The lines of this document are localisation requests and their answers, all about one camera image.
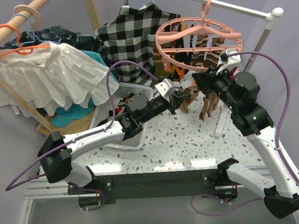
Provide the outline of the argyle orange brown sock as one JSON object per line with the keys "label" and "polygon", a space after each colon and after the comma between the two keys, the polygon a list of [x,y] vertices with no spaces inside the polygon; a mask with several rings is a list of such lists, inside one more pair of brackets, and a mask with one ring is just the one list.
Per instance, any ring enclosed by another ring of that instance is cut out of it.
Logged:
{"label": "argyle orange brown sock", "polygon": [[206,115],[208,115],[208,117],[210,118],[214,109],[215,95],[213,93],[205,95],[205,97],[203,98],[203,107],[199,113],[199,119],[203,122]]}

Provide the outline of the pink round clip hanger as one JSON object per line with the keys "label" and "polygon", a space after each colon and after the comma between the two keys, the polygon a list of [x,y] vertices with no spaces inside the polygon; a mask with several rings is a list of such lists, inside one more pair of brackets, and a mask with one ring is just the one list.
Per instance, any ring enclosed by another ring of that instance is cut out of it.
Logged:
{"label": "pink round clip hanger", "polygon": [[166,72],[176,72],[180,78],[187,70],[205,72],[218,65],[223,52],[242,51],[241,33],[207,19],[210,8],[211,0],[207,0],[200,17],[178,18],[159,27],[155,44]]}

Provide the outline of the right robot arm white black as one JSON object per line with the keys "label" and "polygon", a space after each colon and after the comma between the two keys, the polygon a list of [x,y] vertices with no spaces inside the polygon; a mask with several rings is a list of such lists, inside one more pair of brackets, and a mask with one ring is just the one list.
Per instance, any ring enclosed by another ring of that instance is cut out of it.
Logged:
{"label": "right robot arm white black", "polygon": [[282,219],[299,210],[299,170],[282,145],[268,112],[257,102],[260,87],[254,75],[239,72],[230,78],[228,70],[193,73],[198,89],[215,94],[231,111],[234,126],[254,146],[271,174],[271,179],[230,158],[218,164],[217,180],[245,186],[263,199],[269,212]]}

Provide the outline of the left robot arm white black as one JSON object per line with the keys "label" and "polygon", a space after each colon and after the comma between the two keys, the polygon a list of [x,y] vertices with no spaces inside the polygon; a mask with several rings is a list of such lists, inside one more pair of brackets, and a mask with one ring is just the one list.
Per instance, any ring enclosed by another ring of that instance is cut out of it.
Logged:
{"label": "left robot arm white black", "polygon": [[97,186],[94,173],[89,167],[78,165],[76,158],[105,144],[120,143],[136,136],[143,130],[144,123],[167,110],[174,114],[189,97],[190,93],[184,91],[151,100],[136,94],[111,122],[80,133],[61,135],[55,131],[49,134],[38,152],[48,183],[67,181],[85,193],[93,192]]}

